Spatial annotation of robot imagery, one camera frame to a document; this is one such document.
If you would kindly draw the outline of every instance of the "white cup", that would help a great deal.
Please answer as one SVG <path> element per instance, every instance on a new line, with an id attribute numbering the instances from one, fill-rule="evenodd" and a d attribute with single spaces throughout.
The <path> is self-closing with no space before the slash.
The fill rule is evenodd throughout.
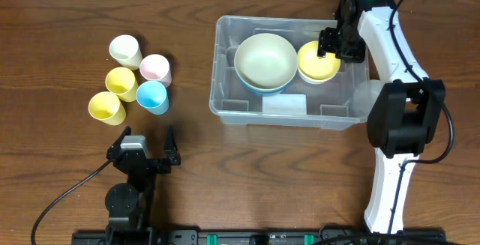
<path id="1" fill-rule="evenodd" d="M 131 35 L 124 34 L 113 39 L 109 51 L 112 58 L 130 70 L 138 69 L 142 63 L 140 46 Z"/>

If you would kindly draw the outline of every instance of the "wooden table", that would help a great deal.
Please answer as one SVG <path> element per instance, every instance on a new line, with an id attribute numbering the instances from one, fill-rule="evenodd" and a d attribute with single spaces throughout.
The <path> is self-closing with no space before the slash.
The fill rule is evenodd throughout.
<path id="1" fill-rule="evenodd" d="M 345 131 L 223 125 L 209 109 L 215 23 L 226 14 L 331 19 L 338 0 L 0 0 L 0 244 L 28 244 L 40 212 L 102 164 L 131 125 L 161 149 L 175 127 L 182 165 L 159 178 L 157 226 L 319 229 L 360 226 L 371 194 L 374 150 L 365 124 Z M 406 0 L 403 32 L 422 67 L 447 87 L 454 150 L 416 166 L 406 227 L 442 227 L 452 241 L 480 239 L 480 0 Z M 90 98 L 117 67 L 119 34 L 144 55 L 172 62 L 171 108 L 154 116 L 126 103 L 127 120 L 92 119 Z M 423 158 L 446 146 L 442 117 Z M 125 176 L 109 166 L 53 208 L 38 244 L 69 244 L 77 229 L 104 229 L 104 197 Z"/>

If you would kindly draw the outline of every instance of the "clear plastic bin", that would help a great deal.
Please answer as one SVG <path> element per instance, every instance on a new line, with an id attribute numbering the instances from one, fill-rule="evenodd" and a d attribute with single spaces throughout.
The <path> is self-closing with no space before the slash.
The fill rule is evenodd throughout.
<path id="1" fill-rule="evenodd" d="M 214 63 L 211 78 L 210 109 L 225 124 L 270 124 L 319 127 L 344 130 L 366 122 L 368 112 L 357 106 L 354 97 L 368 97 L 369 92 L 356 91 L 368 82 L 368 60 L 361 64 L 341 63 L 337 75 L 329 81 L 313 85 L 298 74 L 282 94 L 304 94 L 306 113 L 263 113 L 263 98 L 243 86 L 236 76 L 233 58 L 239 45 L 248 37 L 273 33 L 287 39 L 298 51 L 305 43 L 318 40 L 326 27 L 335 27 L 334 20 L 275 19 L 247 16 L 222 16 L 217 21 Z"/>

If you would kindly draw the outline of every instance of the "pink cup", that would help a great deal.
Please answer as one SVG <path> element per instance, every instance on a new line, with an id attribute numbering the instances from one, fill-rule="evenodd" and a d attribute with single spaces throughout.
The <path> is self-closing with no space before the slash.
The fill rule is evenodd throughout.
<path id="1" fill-rule="evenodd" d="M 140 73 L 147 80 L 162 83 L 165 88 L 172 83 L 170 63 L 162 55 L 152 54 L 146 56 L 140 63 Z"/>

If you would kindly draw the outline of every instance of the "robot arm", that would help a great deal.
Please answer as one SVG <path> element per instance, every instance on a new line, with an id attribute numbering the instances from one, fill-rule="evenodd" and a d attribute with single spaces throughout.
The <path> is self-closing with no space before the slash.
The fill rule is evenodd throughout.
<path id="1" fill-rule="evenodd" d="M 402 175 L 400 166 L 407 160 L 417 160 L 424 145 L 434 137 L 440 107 L 433 102 L 433 96 L 440 100 L 445 96 L 443 83 L 429 80 L 416 62 L 395 13 L 395 37 L 412 70 L 424 79 L 424 84 L 417 83 L 406 70 L 389 31 L 389 18 L 395 6 L 394 0 L 340 0 L 335 14 L 337 28 L 320 32 L 318 49 L 319 57 L 333 52 L 346 62 L 361 62 L 368 46 L 384 84 L 367 120 L 376 167 L 370 203 L 364 213 L 370 231 L 383 234 L 389 230 L 392 212 L 391 233 L 404 229 L 402 213 L 415 163 L 408 164 Z M 424 91 L 423 85 L 428 85 L 429 91 L 435 94 Z M 406 111 L 406 102 L 417 105 L 417 109 Z M 392 211 L 398 184 L 401 186 L 397 209 Z"/>
<path id="2" fill-rule="evenodd" d="M 376 65 L 380 81 L 390 83 L 396 79 L 403 83 L 417 82 L 413 76 L 405 70 L 398 51 L 389 31 L 389 18 L 392 14 L 390 7 L 374 7 L 372 10 L 362 12 L 358 23 L 358 32 L 367 44 L 368 49 Z M 420 68 L 413 57 L 404 34 L 398 22 L 398 13 L 394 15 L 394 33 L 402 52 L 412 65 L 412 69 L 422 79 L 428 77 Z M 373 180 L 370 202 L 364 213 L 364 220 L 371 232 L 388 233 L 391 219 L 392 203 L 400 177 L 399 166 L 407 160 L 417 160 L 419 156 L 413 153 L 396 154 L 393 158 L 387 158 L 380 148 L 375 148 L 375 175 Z M 401 181 L 398 194 L 397 210 L 392 224 L 392 233 L 403 231 L 404 223 L 402 214 L 404 202 L 407 197 L 408 183 L 415 163 L 407 165 Z"/>
<path id="3" fill-rule="evenodd" d="M 387 6 L 374 7 L 372 10 L 363 11 L 358 23 L 358 34 L 360 34 L 360 37 L 365 41 L 370 50 L 380 81 L 390 83 L 399 79 L 403 83 L 415 83 L 417 81 L 405 70 L 405 65 L 395 49 L 392 36 L 390 35 L 388 20 L 391 14 L 392 9 Z M 394 15 L 393 24 L 395 37 L 407 61 L 412 65 L 413 71 L 422 79 L 428 77 L 415 60 L 407 40 L 405 40 L 404 33 L 398 22 L 398 13 Z"/>

